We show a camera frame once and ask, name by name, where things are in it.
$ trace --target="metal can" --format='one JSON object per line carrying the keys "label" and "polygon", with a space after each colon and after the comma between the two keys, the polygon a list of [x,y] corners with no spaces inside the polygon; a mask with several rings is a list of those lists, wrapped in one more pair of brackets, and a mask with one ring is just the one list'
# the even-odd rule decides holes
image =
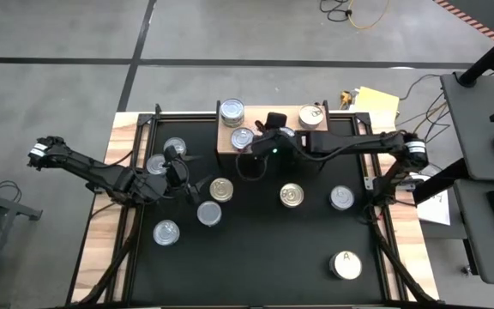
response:
{"label": "metal can", "polygon": [[295,130],[289,127],[281,127],[280,131],[285,132],[289,137],[295,137]]}
{"label": "metal can", "polygon": [[344,185],[337,185],[329,195],[329,201],[334,209],[346,210],[352,207],[354,197],[350,188]]}
{"label": "metal can", "polygon": [[237,128],[244,122],[245,107],[238,99],[228,99],[220,104],[220,117],[225,126]]}
{"label": "metal can", "polygon": [[351,251],[341,251],[331,258],[329,267],[340,279],[353,280],[361,274],[361,260]]}
{"label": "metal can", "polygon": [[169,146],[174,146],[177,154],[186,155],[186,142],[180,137],[171,137],[163,144],[163,151]]}
{"label": "metal can", "polygon": [[255,133],[251,129],[237,128],[232,132],[232,146],[237,150],[243,150],[253,142],[253,137]]}
{"label": "metal can", "polygon": [[146,161],[146,169],[153,175],[165,175],[167,168],[163,167],[165,157],[162,154],[154,154]]}
{"label": "metal can", "polygon": [[213,227],[219,223],[221,217],[222,210],[220,210],[219,204],[213,201],[203,202],[197,208],[197,220],[208,227]]}
{"label": "metal can", "polygon": [[306,130],[314,130],[323,121],[323,116],[323,110],[320,106],[302,106],[298,111],[298,123]]}
{"label": "metal can", "polygon": [[304,191],[297,184],[286,184],[281,187],[280,200],[285,207],[295,208],[304,200]]}
{"label": "metal can", "polygon": [[209,186],[209,192],[217,202],[228,202],[233,194],[232,182],[225,178],[217,178]]}
{"label": "metal can", "polygon": [[158,245],[172,245],[178,241],[180,229],[177,223],[163,220],[154,228],[154,240]]}

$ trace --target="silver can top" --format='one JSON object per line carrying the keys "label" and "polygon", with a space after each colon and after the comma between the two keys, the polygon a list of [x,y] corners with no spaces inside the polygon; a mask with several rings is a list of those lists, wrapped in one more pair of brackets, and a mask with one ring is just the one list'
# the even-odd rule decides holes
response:
{"label": "silver can top", "polygon": [[153,175],[165,175],[167,168],[163,167],[165,157],[162,154],[154,154],[146,161],[146,169]]}
{"label": "silver can top", "polygon": [[340,279],[353,280],[361,274],[361,261],[351,251],[339,252],[331,258],[329,263],[331,270]]}
{"label": "silver can top", "polygon": [[217,178],[211,183],[209,192],[217,202],[228,202],[233,194],[232,182],[225,178]]}
{"label": "silver can top", "polygon": [[337,185],[331,191],[331,205],[338,210],[349,209],[353,205],[353,192],[344,185]]}
{"label": "silver can top", "polygon": [[163,220],[154,228],[154,240],[158,245],[172,245],[179,237],[178,225],[171,220]]}
{"label": "silver can top", "polygon": [[174,146],[177,150],[177,154],[186,155],[186,142],[180,137],[171,137],[165,141],[163,144],[163,150],[167,149],[169,146]]}
{"label": "silver can top", "polygon": [[255,133],[247,128],[237,128],[232,132],[232,145],[236,149],[243,149],[251,142],[253,142],[253,137]]}
{"label": "silver can top", "polygon": [[244,115],[244,104],[238,99],[228,99],[220,104],[220,115],[224,118],[241,118]]}
{"label": "silver can top", "polygon": [[297,207],[304,200],[304,191],[297,184],[286,184],[280,190],[281,202],[287,207]]}
{"label": "silver can top", "polygon": [[222,217],[222,210],[219,204],[213,201],[203,202],[197,208],[197,220],[208,227],[212,227],[219,223]]}
{"label": "silver can top", "polygon": [[281,127],[280,131],[285,132],[289,137],[295,137],[295,130],[289,127]]}
{"label": "silver can top", "polygon": [[320,106],[302,106],[298,112],[300,120],[310,126],[315,126],[323,121],[323,110]]}

